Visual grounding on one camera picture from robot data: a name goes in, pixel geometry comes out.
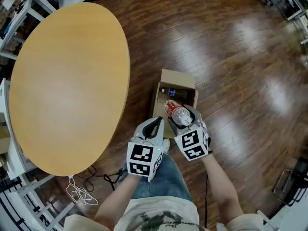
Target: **cardboard box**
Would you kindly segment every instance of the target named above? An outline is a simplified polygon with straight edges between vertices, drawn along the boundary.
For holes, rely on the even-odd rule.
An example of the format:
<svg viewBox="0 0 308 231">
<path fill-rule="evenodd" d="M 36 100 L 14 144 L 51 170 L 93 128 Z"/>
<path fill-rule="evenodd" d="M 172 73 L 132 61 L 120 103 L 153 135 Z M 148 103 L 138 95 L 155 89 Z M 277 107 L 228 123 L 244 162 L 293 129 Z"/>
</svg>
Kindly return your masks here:
<svg viewBox="0 0 308 231">
<path fill-rule="evenodd" d="M 10 138 L 11 136 L 5 122 L 4 114 L 0 113 L 0 164 L 6 171 L 9 171 L 9 169 L 4 154 L 9 150 Z"/>
<path fill-rule="evenodd" d="M 174 88 L 187 91 L 187 99 L 179 99 L 170 97 L 161 92 L 162 88 Z M 194 77 L 190 74 L 185 74 L 167 69 L 162 70 L 160 82 L 154 89 L 152 104 L 150 109 L 150 118 L 161 116 L 165 121 L 165 138 L 174 138 L 175 134 L 168 123 L 168 115 L 165 112 L 164 105 L 169 99 L 173 99 L 179 104 L 188 104 L 194 108 L 197 106 L 198 91 L 195 89 Z"/>
</svg>

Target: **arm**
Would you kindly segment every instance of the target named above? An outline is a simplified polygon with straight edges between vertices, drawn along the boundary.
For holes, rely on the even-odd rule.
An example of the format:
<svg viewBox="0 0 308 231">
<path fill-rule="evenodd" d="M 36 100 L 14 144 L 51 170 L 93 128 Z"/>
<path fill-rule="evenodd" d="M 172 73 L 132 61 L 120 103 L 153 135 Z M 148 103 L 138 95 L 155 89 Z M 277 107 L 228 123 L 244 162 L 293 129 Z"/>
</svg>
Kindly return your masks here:
<svg viewBox="0 0 308 231">
<path fill-rule="evenodd" d="M 141 176 L 128 174 L 101 204 L 94 220 L 113 230 L 123 216 L 140 179 Z"/>
<path fill-rule="evenodd" d="M 243 215 L 235 187 L 213 154 L 202 157 L 201 160 L 205 166 L 222 223 L 227 224 L 233 218 Z"/>
</svg>

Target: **red label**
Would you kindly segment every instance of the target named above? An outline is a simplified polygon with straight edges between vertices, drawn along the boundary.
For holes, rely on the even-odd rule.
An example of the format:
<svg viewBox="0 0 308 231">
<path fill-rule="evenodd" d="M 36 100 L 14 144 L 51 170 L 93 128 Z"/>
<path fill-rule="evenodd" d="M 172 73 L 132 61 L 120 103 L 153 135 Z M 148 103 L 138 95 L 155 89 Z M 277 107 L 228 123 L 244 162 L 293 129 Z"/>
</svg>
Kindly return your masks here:
<svg viewBox="0 0 308 231">
<path fill-rule="evenodd" d="M 168 113 L 168 116 L 172 117 L 172 113 L 175 109 L 179 108 L 179 107 L 182 107 L 181 105 L 177 104 L 176 102 L 167 102 L 166 103 L 167 105 L 167 113 Z"/>
</svg>

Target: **oval wooden table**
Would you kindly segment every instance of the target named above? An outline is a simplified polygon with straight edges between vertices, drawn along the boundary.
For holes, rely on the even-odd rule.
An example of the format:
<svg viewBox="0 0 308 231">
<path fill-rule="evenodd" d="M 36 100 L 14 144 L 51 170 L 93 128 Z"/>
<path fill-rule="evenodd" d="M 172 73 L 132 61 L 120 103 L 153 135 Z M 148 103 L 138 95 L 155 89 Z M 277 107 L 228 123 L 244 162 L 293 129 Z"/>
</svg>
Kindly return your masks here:
<svg viewBox="0 0 308 231">
<path fill-rule="evenodd" d="M 106 8 L 77 3 L 48 16 L 15 63 L 9 92 L 12 127 L 24 154 L 57 176 L 93 164 L 124 110 L 129 52 Z"/>
</svg>

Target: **black cable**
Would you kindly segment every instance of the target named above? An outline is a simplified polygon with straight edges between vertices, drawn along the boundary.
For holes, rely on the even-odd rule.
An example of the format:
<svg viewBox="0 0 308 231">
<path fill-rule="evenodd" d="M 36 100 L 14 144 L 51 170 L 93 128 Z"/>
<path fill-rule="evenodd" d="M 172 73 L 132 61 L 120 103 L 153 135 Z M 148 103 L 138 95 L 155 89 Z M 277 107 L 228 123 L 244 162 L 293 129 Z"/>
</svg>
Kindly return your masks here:
<svg viewBox="0 0 308 231">
<path fill-rule="evenodd" d="M 207 228 L 207 188 L 208 188 L 208 177 L 206 174 L 206 183 L 205 183 L 205 217 L 204 217 L 204 227 Z"/>
<path fill-rule="evenodd" d="M 84 186 L 85 186 L 85 189 L 87 190 L 87 192 L 92 192 L 94 191 L 94 185 L 90 182 L 90 179 L 93 178 L 93 177 L 102 177 L 106 182 L 109 182 L 111 187 L 112 187 L 112 190 L 114 191 L 115 190 L 115 187 L 114 187 L 114 184 L 118 182 L 118 180 L 120 179 L 120 177 L 122 176 L 122 174 L 127 171 L 127 170 L 122 170 L 120 169 L 117 173 L 115 174 L 112 174 L 112 175 L 106 175 L 106 174 L 103 174 L 103 175 L 97 175 L 97 169 L 91 165 L 89 168 L 87 168 L 87 170 L 89 171 L 89 173 L 91 174 L 91 176 L 87 177 L 87 178 L 84 178 L 80 175 L 76 175 L 80 178 L 82 178 L 84 180 Z M 114 176 L 114 175 L 117 175 L 117 178 L 115 181 L 112 181 L 110 179 L 111 176 Z"/>
</svg>

